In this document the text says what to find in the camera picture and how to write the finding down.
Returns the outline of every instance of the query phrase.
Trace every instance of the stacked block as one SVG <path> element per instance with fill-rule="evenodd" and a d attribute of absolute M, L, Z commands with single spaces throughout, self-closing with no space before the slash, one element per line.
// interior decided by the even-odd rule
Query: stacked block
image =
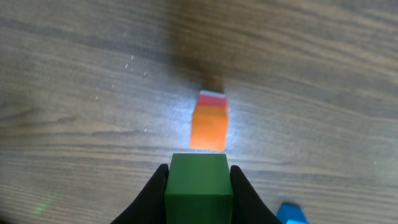
<path fill-rule="evenodd" d="M 228 101 L 224 94 L 202 90 L 192 116 L 190 147 L 224 151 Z"/>
<path fill-rule="evenodd" d="M 276 217 L 283 224 L 308 224 L 301 208 L 289 203 L 283 203 L 280 206 Z"/>
<path fill-rule="evenodd" d="M 164 198 L 167 224 L 231 224 L 225 154 L 174 154 Z"/>

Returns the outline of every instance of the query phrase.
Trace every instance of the green block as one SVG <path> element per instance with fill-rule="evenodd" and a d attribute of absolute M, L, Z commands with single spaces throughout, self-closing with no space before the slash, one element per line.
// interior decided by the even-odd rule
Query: green block
<path fill-rule="evenodd" d="M 231 224 L 225 154 L 174 154 L 164 193 L 167 224 Z"/>

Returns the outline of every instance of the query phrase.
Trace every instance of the blue block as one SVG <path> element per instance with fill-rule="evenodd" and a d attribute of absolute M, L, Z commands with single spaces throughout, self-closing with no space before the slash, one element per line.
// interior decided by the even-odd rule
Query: blue block
<path fill-rule="evenodd" d="M 280 206 L 276 217 L 283 224 L 308 224 L 301 208 L 289 203 L 283 203 Z"/>

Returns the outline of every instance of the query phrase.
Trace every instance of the green block top face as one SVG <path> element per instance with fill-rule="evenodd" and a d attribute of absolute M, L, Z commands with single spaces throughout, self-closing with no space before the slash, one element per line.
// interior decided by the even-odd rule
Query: green block top face
<path fill-rule="evenodd" d="M 165 195 L 233 195 L 225 154 L 173 154 Z"/>

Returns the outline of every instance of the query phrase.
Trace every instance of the wood grain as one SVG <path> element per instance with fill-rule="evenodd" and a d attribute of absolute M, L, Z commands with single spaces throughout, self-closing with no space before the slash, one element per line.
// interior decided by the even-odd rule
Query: wood grain
<path fill-rule="evenodd" d="M 111 222 L 173 153 L 202 152 L 203 85 L 273 212 L 398 223 L 396 0 L 0 1 L 1 216 Z"/>

